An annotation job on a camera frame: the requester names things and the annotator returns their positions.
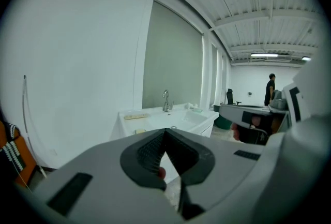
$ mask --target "fluorescent light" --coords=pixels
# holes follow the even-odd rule
[[[278,54],[258,53],[258,54],[251,54],[250,56],[257,56],[257,57],[272,56],[272,57],[277,57]]]

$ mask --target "floor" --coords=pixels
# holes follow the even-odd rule
[[[213,131],[210,138],[215,140],[228,140],[233,142],[238,142],[233,138],[233,131],[224,130],[221,128],[213,126]],[[37,185],[43,180],[43,176],[39,171],[36,171],[35,175],[30,181],[29,188],[33,191]],[[173,181],[167,184],[167,189],[164,192],[164,195],[169,200],[170,204],[178,209],[179,204],[179,195],[180,195],[180,177],[177,177]]]

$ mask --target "black shirt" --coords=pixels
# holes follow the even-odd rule
[[[270,101],[270,87],[273,87],[273,91],[275,90],[275,81],[270,80],[265,89],[265,97],[264,97],[264,105],[267,106]]]

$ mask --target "white sink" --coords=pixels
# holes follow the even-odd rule
[[[124,120],[126,115],[148,114],[148,117]],[[218,117],[218,113],[203,110],[185,109],[185,104],[179,104],[173,107],[173,110],[164,112],[162,107],[143,109],[139,111],[126,111],[119,113],[119,119],[122,125],[122,136],[127,137],[135,134],[137,129],[146,131],[170,128],[175,126],[177,129],[200,134],[207,128],[206,125],[212,125]]]

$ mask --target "green bin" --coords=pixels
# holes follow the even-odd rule
[[[214,105],[214,112],[219,113],[219,107],[220,106]],[[223,116],[219,115],[218,118],[215,119],[214,124],[221,129],[229,130],[232,122],[230,120],[225,119]]]

